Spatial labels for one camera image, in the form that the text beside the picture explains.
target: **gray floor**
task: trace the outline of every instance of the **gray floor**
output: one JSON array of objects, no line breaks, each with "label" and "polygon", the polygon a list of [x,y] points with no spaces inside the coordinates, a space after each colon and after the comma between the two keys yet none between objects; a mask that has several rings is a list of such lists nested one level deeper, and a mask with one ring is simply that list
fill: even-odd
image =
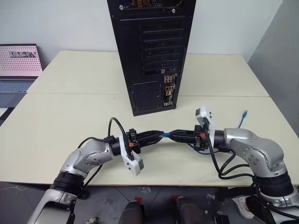
[{"label": "gray floor", "polygon": [[[135,197],[141,197],[145,208],[146,223],[173,224],[173,198],[185,196],[207,210],[209,220],[218,210],[229,216],[231,224],[258,224],[255,219],[242,218],[232,201],[223,203],[207,200],[217,188],[196,187],[137,187],[102,186],[89,187],[87,200],[78,200],[75,207],[75,223],[85,224],[91,217],[98,217],[101,224],[117,224],[123,209]],[[0,182],[0,223],[24,224],[43,196],[44,191]]]}]

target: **rear i/o panel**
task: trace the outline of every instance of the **rear i/o panel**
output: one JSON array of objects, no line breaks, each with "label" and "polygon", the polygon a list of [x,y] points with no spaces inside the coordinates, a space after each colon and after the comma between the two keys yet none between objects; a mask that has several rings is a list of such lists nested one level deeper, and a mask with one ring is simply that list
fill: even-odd
[{"label": "rear i/o panel", "polygon": [[134,116],[175,109],[196,0],[107,0]]}]

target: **white shoe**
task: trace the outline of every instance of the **white shoe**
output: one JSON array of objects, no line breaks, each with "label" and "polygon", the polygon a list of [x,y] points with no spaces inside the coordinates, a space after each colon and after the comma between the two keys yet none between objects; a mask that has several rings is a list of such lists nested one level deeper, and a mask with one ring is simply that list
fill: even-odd
[{"label": "white shoe", "polygon": [[234,201],[234,203],[237,205],[237,208],[240,212],[240,214],[245,218],[245,219],[252,219],[254,217],[254,214],[252,214],[246,204],[246,198],[248,196],[245,197],[237,197],[237,198],[233,198],[232,200]]}]

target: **table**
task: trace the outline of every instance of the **table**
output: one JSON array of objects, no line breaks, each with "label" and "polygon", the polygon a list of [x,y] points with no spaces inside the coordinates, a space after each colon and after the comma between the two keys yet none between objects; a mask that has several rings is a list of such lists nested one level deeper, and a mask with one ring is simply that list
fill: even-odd
[{"label": "table", "polygon": [[[127,95],[116,52],[61,51],[28,93]],[[241,55],[187,55],[180,96],[269,96]]]},{"label": "table", "polygon": [[[192,130],[195,110],[208,106],[217,129],[237,127],[245,109],[243,127],[276,141],[284,150],[293,184],[299,184],[299,139],[269,97],[180,96],[176,110],[133,117],[126,95],[29,93],[0,127],[0,181],[52,183],[66,157],[89,136],[104,138],[110,117],[137,132]],[[120,131],[113,125],[112,134]],[[216,154],[222,164],[228,154]],[[144,169],[136,177],[121,157],[105,164],[93,185],[196,185],[248,186],[242,177],[220,180],[210,156],[200,155],[186,144],[163,139],[142,149]],[[236,158],[232,165],[244,163]],[[239,172],[248,171],[241,168]]]}]

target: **white wall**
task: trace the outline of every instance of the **white wall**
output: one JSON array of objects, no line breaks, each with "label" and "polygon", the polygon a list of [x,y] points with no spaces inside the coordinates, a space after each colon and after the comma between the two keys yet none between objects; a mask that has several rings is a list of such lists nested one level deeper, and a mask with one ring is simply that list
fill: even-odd
[{"label": "white wall", "polygon": [[[248,61],[282,0],[197,0],[190,53]],[[0,0],[0,43],[36,43],[46,64],[62,49],[117,51],[106,0]]]}]

